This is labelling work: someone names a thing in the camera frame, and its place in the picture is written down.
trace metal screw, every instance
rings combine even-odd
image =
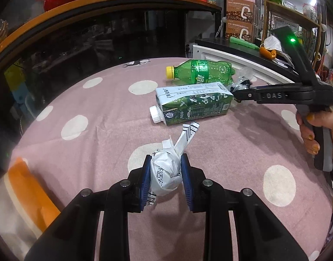
[[[251,196],[253,194],[253,191],[249,188],[245,188],[242,193],[245,195],[245,196]]]
[[[211,179],[204,179],[204,180],[202,181],[202,184],[203,184],[204,186],[212,186],[212,185],[213,185],[213,182],[212,182]]]
[[[128,179],[124,179],[121,181],[121,186],[122,187],[127,187],[130,186],[130,181]]]
[[[84,188],[81,190],[80,194],[83,196],[83,197],[86,197],[88,195],[90,195],[92,193],[92,191],[89,189],[89,188]]]

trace bright light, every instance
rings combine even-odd
[[[317,2],[316,0],[311,0],[311,2],[310,2],[310,6],[315,7],[316,2]]]

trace white carton cap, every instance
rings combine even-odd
[[[163,117],[159,113],[159,109],[157,106],[152,106],[149,108],[149,112],[151,113],[152,120],[155,124],[159,122],[164,122]]]

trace human hand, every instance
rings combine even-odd
[[[320,151],[320,144],[315,140],[314,132],[303,123],[302,117],[299,113],[296,114],[296,119],[297,123],[300,125],[300,133],[307,152],[312,155],[316,155],[318,151]],[[306,120],[315,127],[329,128],[333,138],[333,111],[309,113]]]

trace wooden shelf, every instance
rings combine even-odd
[[[305,29],[312,29],[315,27],[319,27],[317,22],[314,22],[313,20],[304,16],[300,12],[294,11],[290,8],[286,8],[283,5],[279,5],[279,4],[271,2],[269,0],[267,0],[267,3],[268,3],[269,11],[278,15],[279,17],[282,17],[291,22],[297,23]]]
[[[7,36],[0,43],[0,71],[25,48],[59,28],[96,15],[132,9],[208,11],[216,15],[222,10],[200,0],[76,0],[35,17]]]

